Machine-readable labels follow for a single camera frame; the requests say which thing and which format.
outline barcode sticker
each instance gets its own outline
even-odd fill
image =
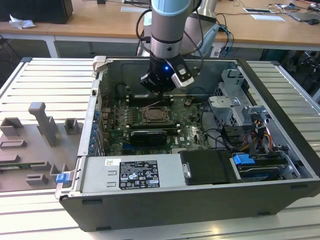
[[[105,166],[119,166],[121,158],[106,158],[104,165]]]

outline motherboard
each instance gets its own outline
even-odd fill
[[[102,109],[107,156],[176,154],[209,149],[200,125],[201,102],[190,97],[107,100]]]

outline table leg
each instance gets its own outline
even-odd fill
[[[56,47],[55,39],[52,37],[45,40],[46,45],[49,49],[51,58],[60,58],[59,50]]]
[[[90,49],[90,53],[94,54],[96,53],[95,48],[94,48],[94,43],[92,41],[89,41],[89,49]]]

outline laptop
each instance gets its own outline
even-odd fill
[[[316,13],[290,13],[290,15],[300,22],[309,21],[311,19],[318,19],[320,21],[320,15]]]

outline robotic arm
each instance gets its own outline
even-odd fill
[[[187,17],[202,0],[152,0],[150,66],[140,83],[162,94],[194,82],[199,70],[189,69],[180,54]]]

